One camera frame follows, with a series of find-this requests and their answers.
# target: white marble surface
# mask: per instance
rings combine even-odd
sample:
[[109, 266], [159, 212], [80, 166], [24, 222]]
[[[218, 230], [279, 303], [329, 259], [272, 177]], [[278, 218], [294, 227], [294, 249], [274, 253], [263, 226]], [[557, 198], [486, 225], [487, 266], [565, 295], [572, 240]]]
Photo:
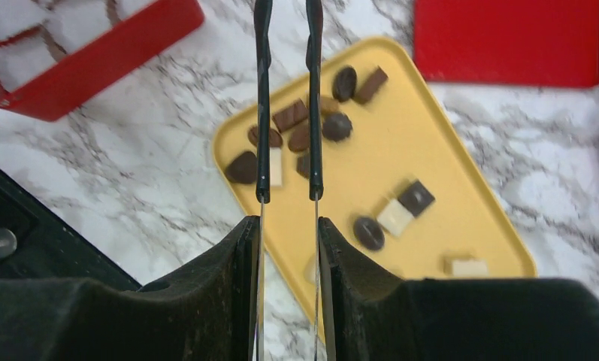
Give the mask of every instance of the white marble surface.
[[[199, 31], [49, 124], [0, 111], [0, 167], [141, 283], [218, 242], [243, 213], [210, 140], [256, 99], [253, 0], [202, 0]], [[325, 1], [324, 56], [388, 35], [408, 50], [412, 1]], [[303, 1], [275, 2], [271, 87], [305, 72]], [[599, 86], [435, 84], [434, 94], [541, 276], [599, 296]], [[309, 359], [309, 321], [267, 259], [268, 359]]]

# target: tongs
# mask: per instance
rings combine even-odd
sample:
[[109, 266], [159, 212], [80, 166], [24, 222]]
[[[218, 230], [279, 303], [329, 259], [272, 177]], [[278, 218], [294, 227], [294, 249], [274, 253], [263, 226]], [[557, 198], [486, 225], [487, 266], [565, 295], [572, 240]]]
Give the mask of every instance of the tongs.
[[[254, 10], [255, 39], [257, 46], [257, 115], [259, 142], [257, 144], [257, 184], [255, 194], [261, 204], [259, 215], [259, 250], [257, 257], [257, 306], [256, 306], [256, 359], [264, 359], [264, 206], [271, 201], [271, 165], [268, 136], [271, 129], [271, 98], [268, 86], [268, 69], [271, 66], [271, 48], [268, 43], [268, 27], [271, 22], [273, 0], [256, 0]], [[319, 116], [319, 93], [321, 87], [321, 40], [323, 8], [321, 0], [306, 0], [308, 18], [308, 46], [306, 66], [310, 71], [309, 124], [310, 124], [310, 187], [308, 197], [315, 202], [315, 320], [314, 346], [317, 360], [319, 342], [319, 200], [323, 196], [321, 120]]]

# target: dark chocolate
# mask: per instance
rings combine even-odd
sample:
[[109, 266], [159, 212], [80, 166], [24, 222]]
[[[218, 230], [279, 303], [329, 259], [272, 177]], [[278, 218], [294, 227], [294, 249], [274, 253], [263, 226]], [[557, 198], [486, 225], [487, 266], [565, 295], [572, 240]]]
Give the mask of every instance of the dark chocolate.
[[434, 196], [420, 181], [417, 180], [403, 191], [397, 200], [414, 217], [418, 217], [434, 202]]
[[335, 113], [325, 118], [321, 133], [323, 138], [329, 141], [342, 141], [350, 136], [352, 132], [352, 122], [347, 115]]
[[232, 183], [253, 184], [257, 181], [257, 156], [247, 150], [235, 158], [224, 170]]
[[357, 71], [352, 66], [345, 66], [332, 82], [332, 96], [339, 102], [346, 102], [355, 95], [357, 87]]
[[[259, 127], [251, 126], [248, 129], [248, 140], [252, 145], [257, 147], [259, 139]], [[279, 148], [283, 145], [283, 138], [281, 138], [281, 134], [275, 129], [271, 129], [268, 133], [268, 146], [271, 148]]]
[[288, 140], [288, 149], [299, 153], [308, 149], [310, 146], [310, 125], [308, 123], [298, 126], [290, 135]]
[[310, 153], [297, 158], [297, 173], [306, 179], [310, 179]]
[[359, 90], [355, 92], [355, 102], [363, 105], [374, 97], [381, 86], [388, 80], [388, 75], [379, 67], [366, 79]]
[[301, 99], [273, 114], [273, 122], [280, 133], [291, 129], [307, 118], [308, 108]]
[[379, 223], [370, 217], [359, 217], [352, 230], [359, 243], [368, 250], [380, 250], [386, 243], [386, 237]]

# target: black grip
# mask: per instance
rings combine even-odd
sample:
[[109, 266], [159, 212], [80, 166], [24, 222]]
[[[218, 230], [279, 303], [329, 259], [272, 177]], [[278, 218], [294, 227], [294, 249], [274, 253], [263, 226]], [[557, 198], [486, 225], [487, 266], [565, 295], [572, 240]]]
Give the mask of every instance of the black grip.
[[321, 40], [323, 32], [323, 7], [320, 0], [306, 0], [308, 18], [308, 46], [306, 66], [310, 71], [310, 200], [323, 196], [321, 117], [319, 113], [319, 93], [321, 88]]
[[253, 11], [255, 42], [257, 46], [257, 184], [255, 195], [261, 203], [271, 201], [271, 149], [268, 135], [271, 131], [271, 94], [268, 85], [268, 68], [271, 67], [271, 48], [268, 43], [268, 26], [271, 23], [273, 0], [256, 0]]

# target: yellow tray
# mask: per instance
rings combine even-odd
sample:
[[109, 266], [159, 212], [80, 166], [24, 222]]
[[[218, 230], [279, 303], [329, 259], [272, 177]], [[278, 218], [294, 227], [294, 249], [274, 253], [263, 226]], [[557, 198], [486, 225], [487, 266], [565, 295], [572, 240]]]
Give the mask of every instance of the yellow tray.
[[[484, 259], [492, 277], [533, 277], [534, 262], [463, 147], [439, 104], [403, 48], [388, 38], [352, 45], [322, 67], [324, 96], [331, 96], [336, 72], [352, 65], [362, 82], [377, 66], [389, 79], [365, 106], [341, 105], [353, 125], [350, 139], [323, 140], [324, 194], [319, 215], [329, 217], [361, 252], [402, 278], [446, 278], [443, 256], [470, 254]], [[271, 113], [294, 100], [306, 101], [308, 75], [271, 95]], [[245, 150], [257, 124], [257, 107], [228, 119], [213, 140], [215, 163], [222, 171]], [[315, 253], [314, 204], [308, 180], [295, 171], [297, 155], [283, 135], [283, 187], [271, 190], [265, 210], [265, 246], [309, 320], [314, 318], [314, 285], [304, 270]], [[365, 250], [352, 233], [356, 215], [378, 215], [403, 186], [420, 179], [436, 198], [420, 218], [385, 247]], [[259, 214], [254, 185], [230, 184], [246, 214]]]

